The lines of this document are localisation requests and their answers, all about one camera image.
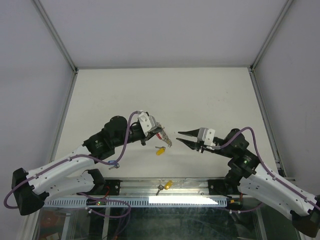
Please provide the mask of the metal keyring holder red handle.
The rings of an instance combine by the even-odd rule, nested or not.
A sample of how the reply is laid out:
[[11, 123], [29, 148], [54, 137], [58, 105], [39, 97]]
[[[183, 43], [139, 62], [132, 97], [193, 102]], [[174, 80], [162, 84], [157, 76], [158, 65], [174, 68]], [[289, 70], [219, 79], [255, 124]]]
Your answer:
[[171, 147], [172, 147], [172, 141], [171, 141], [171, 139], [169, 138], [168, 134], [166, 133], [165, 128], [164, 128], [162, 125], [160, 125], [159, 127], [161, 128], [161, 130], [160, 130], [160, 132], [158, 132], [158, 133], [156, 134], [156, 136], [157, 136], [160, 140], [162, 140], [163, 142], [165, 142], [165, 143], [168, 145], [169, 148], [171, 148]]

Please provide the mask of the yellow tag key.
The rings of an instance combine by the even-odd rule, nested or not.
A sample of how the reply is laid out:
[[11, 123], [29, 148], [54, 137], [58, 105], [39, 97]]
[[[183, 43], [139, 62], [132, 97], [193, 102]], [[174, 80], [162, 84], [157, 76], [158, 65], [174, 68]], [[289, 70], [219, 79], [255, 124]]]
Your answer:
[[157, 156], [160, 156], [160, 155], [162, 155], [162, 154], [164, 154], [165, 153], [165, 151], [166, 151], [166, 147], [165, 146], [156, 146], [155, 147], [156, 148], [156, 155]]
[[174, 183], [172, 180], [169, 180], [165, 185], [160, 184], [157, 187], [157, 192], [155, 195], [158, 196], [161, 191], [170, 189], [173, 186], [173, 184]]

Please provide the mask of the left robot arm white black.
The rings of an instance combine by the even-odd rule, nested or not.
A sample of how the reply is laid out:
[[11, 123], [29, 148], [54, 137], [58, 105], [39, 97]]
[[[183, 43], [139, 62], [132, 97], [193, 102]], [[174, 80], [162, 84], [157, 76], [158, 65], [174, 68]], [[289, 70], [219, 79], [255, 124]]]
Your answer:
[[100, 194], [105, 179], [97, 163], [117, 165], [119, 160], [107, 161], [117, 147], [139, 141], [142, 145], [162, 131], [162, 126], [148, 112], [135, 111], [136, 122], [114, 116], [96, 134], [89, 137], [67, 156], [33, 170], [22, 167], [12, 173], [11, 194], [20, 215], [27, 216], [40, 210], [45, 203], [60, 197], [89, 193]]

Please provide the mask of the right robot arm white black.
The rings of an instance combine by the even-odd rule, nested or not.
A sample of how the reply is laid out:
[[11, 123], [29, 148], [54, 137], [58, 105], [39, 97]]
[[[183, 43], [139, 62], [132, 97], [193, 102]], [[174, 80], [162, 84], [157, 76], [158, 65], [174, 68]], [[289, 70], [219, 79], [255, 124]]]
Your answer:
[[225, 138], [215, 136], [212, 128], [201, 127], [182, 131], [181, 135], [196, 141], [178, 138], [193, 151], [210, 152], [229, 158], [229, 171], [224, 177], [226, 192], [249, 195], [275, 209], [292, 222], [302, 234], [315, 238], [320, 230], [320, 197], [311, 194], [273, 171], [259, 152], [248, 150], [249, 142], [242, 134], [251, 127], [234, 128]]

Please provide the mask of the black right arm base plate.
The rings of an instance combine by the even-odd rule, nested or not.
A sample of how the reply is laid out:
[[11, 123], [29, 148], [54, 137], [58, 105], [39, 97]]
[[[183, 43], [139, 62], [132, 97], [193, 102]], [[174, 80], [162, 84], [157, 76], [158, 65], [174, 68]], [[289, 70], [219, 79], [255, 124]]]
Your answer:
[[227, 197], [240, 194], [236, 187], [232, 187], [223, 179], [208, 179], [207, 185], [209, 195], [222, 195]]

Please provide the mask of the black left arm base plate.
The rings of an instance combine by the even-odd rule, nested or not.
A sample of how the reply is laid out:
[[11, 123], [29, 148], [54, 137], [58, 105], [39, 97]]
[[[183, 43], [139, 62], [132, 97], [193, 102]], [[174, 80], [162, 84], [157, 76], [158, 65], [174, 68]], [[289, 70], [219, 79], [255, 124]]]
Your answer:
[[122, 181], [120, 179], [106, 179], [105, 184], [95, 193], [97, 196], [119, 196]]

